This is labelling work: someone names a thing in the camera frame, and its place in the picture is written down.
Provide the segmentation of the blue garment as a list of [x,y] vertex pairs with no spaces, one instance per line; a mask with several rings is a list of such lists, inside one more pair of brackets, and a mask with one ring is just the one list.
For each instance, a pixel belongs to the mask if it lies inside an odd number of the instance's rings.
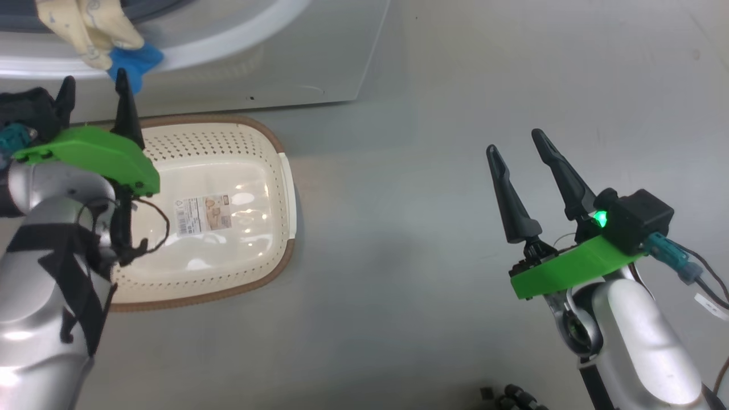
[[131,91],[134,95],[138,94],[143,87],[143,77],[146,73],[153,70],[164,59],[164,54],[149,42],[137,50],[126,50],[115,47],[110,52],[112,65],[107,74],[112,80],[117,80],[117,74],[120,68],[126,72]]

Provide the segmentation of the cream printed garment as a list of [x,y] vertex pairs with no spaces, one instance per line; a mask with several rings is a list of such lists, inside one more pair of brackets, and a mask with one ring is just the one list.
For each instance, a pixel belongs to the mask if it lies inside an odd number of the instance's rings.
[[106,72],[112,67],[113,49],[144,46],[121,0],[35,0],[35,6],[39,20],[70,44],[89,67]]

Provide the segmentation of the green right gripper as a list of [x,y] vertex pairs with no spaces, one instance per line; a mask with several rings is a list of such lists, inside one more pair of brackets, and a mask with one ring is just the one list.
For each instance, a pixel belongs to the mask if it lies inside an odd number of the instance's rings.
[[[540,128],[531,137],[542,162],[550,168],[565,205],[568,220],[586,220],[595,212],[596,196],[580,174]],[[641,259],[643,254],[627,255],[601,235],[607,220],[590,220],[597,236],[574,247],[558,251],[539,239],[542,227],[532,219],[510,181],[510,171],[498,148],[485,150],[495,199],[507,242],[525,243],[524,259],[513,265],[510,282],[521,299],[560,292],[615,272]]]

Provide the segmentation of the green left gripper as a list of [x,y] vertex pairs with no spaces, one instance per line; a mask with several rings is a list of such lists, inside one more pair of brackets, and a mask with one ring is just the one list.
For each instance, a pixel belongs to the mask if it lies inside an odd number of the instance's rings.
[[18,150],[13,158],[36,165],[63,162],[117,182],[134,196],[151,197],[161,191],[161,177],[144,154],[144,138],[138,118],[134,93],[124,68],[117,70],[115,91],[117,112],[111,130],[96,126],[70,127],[71,112],[76,105],[76,81],[63,78],[54,102],[54,114],[60,132],[51,142]]

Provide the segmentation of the cream perforated laundry basket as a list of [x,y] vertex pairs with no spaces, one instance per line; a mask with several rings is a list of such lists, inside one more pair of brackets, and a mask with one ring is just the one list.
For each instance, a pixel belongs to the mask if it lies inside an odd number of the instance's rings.
[[[132,213],[133,240],[158,249],[116,267],[111,309],[179,308],[256,290],[290,262],[297,233],[293,174],[284,146],[240,115],[178,115],[141,122],[161,192]],[[174,200],[230,197],[232,228],[179,236]]]

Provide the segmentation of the grey rubber door gasket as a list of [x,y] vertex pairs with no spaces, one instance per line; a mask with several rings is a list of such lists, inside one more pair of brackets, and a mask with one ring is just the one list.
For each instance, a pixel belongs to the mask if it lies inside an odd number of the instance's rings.
[[[185,7],[194,0],[120,0],[132,23],[143,23]],[[0,32],[48,34],[39,20],[35,0],[0,0]]]

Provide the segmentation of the white washing machine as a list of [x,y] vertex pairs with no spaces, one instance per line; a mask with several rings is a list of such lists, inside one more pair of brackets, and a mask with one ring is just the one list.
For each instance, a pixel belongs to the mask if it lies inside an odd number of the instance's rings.
[[[142,117],[354,100],[391,0],[194,0],[133,23],[164,60],[143,78]],[[73,122],[110,120],[117,96],[52,32],[0,32],[0,93],[76,80]]]

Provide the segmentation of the paper basket label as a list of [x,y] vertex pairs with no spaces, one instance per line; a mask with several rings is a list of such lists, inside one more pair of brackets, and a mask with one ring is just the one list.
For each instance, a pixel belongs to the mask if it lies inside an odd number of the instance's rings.
[[232,228],[227,194],[180,198],[173,201],[179,236],[193,236]]

